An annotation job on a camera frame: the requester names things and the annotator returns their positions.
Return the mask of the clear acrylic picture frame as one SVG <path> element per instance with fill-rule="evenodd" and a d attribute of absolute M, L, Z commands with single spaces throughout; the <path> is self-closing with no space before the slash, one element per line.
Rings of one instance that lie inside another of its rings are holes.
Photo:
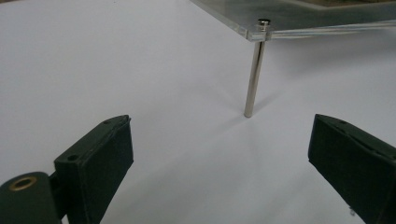
<path fill-rule="evenodd" d="M 265 43 L 396 28 L 396 0 L 191 0 L 255 44 L 244 116 L 253 115 Z"/>

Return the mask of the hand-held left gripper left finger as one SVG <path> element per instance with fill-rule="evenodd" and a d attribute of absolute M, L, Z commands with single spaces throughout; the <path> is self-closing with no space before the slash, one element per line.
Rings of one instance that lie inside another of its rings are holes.
<path fill-rule="evenodd" d="M 99 123 L 55 161 L 70 224 L 99 224 L 134 162 L 130 117 Z"/>

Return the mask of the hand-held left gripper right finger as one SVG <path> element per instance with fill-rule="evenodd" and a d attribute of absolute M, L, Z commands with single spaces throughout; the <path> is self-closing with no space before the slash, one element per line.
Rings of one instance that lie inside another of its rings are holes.
<path fill-rule="evenodd" d="M 316 114 L 308 160 L 366 224 L 396 224 L 396 147 Z"/>

